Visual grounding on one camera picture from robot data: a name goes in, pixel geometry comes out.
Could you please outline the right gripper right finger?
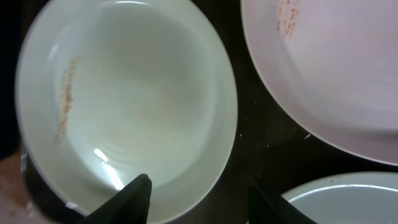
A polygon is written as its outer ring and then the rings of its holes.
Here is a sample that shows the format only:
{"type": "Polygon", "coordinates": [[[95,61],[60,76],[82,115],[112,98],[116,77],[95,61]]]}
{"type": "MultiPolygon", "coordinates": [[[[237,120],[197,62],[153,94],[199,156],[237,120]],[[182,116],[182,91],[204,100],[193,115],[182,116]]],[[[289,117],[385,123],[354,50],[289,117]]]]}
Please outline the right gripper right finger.
{"type": "Polygon", "coordinates": [[[251,179],[248,190],[249,224],[316,224],[273,192],[264,179],[251,179]]]}

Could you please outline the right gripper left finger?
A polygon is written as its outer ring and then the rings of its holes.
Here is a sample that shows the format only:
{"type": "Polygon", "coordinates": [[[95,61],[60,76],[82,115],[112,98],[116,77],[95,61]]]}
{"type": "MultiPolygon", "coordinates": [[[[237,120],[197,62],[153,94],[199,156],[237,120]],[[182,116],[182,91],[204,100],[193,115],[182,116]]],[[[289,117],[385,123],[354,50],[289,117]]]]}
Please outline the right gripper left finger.
{"type": "Polygon", "coordinates": [[[77,224],[146,224],[149,214],[152,181],[138,175],[115,196],[77,224]]]}

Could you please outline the light blue plate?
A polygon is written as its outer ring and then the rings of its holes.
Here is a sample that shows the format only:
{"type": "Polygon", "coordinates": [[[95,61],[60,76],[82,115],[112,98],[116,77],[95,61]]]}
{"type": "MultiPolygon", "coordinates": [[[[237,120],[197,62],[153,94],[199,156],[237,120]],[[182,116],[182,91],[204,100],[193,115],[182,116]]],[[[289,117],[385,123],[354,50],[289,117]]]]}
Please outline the light blue plate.
{"type": "Polygon", "coordinates": [[[333,175],[282,196],[316,223],[397,224],[396,172],[333,175]]]}

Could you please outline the cream white plate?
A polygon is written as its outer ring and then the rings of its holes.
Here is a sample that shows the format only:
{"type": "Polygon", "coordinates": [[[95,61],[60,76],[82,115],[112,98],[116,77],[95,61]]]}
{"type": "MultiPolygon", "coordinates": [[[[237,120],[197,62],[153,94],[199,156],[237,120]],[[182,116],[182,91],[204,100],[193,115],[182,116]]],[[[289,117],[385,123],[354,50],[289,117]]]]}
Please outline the cream white plate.
{"type": "Polygon", "coordinates": [[[191,1],[49,1],[16,75],[19,129],[50,189],[89,215],[140,174],[149,223],[200,203],[233,147],[238,101],[215,28],[191,1]]]}

